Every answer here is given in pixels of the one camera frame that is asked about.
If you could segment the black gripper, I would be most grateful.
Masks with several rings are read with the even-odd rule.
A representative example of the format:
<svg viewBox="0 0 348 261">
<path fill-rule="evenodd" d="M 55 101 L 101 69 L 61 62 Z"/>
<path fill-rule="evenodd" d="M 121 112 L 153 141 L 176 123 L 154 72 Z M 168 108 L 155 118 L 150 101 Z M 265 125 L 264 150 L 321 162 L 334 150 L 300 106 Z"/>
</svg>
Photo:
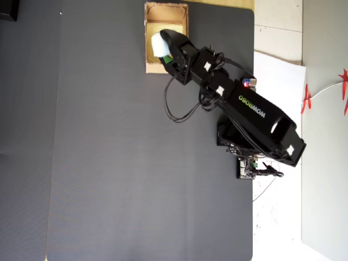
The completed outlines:
<svg viewBox="0 0 348 261">
<path fill-rule="evenodd" d="M 162 57 L 162 64 L 170 75 L 176 76 L 181 84 L 190 81 L 201 84 L 201 79 L 196 75 L 196 61 L 200 54 L 199 50 L 182 33 L 171 29 L 163 29 L 160 36 L 168 44 L 170 55 Z"/>
</svg>

